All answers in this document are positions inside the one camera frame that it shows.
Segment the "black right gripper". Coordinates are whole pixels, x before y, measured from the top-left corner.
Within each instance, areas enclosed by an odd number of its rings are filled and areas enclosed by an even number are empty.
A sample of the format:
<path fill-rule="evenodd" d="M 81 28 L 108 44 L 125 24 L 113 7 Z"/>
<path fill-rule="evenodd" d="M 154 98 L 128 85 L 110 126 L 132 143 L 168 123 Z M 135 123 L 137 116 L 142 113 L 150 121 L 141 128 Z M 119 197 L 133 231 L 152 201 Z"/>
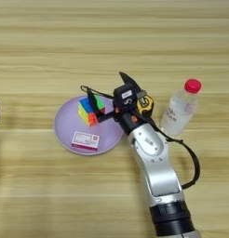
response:
<path fill-rule="evenodd" d="M 141 91 L 141 88 L 138 86 L 136 81 L 129 75 L 123 72 L 120 72 L 119 74 L 125 84 L 133 85 L 136 92 Z M 99 123 L 113 118 L 126 134 L 130 134 L 135 128 L 146 124 L 151 118 L 150 110 L 139 109 L 136 105 L 125 107 L 114 105 L 114 109 L 111 112 L 102 113 L 100 112 L 96 98 L 90 89 L 88 90 L 88 101 L 93 112 L 96 114 Z"/>

